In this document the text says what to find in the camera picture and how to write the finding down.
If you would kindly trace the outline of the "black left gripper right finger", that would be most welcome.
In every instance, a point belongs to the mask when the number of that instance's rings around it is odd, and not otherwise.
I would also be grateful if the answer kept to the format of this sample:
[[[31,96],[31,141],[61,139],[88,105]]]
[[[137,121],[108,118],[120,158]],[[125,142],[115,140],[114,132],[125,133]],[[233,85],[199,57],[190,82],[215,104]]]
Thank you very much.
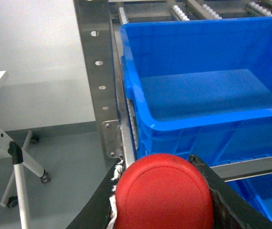
[[[272,222],[240,197],[200,157],[190,155],[188,161],[208,184],[215,229],[272,229]]]

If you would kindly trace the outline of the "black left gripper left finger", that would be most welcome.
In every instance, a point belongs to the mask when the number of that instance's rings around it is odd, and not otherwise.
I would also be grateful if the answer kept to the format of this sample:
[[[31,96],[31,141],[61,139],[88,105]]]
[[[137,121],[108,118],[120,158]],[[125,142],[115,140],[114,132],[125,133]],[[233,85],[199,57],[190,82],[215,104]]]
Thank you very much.
[[[124,160],[117,159],[69,229],[113,229],[117,218],[115,191],[124,172]]]

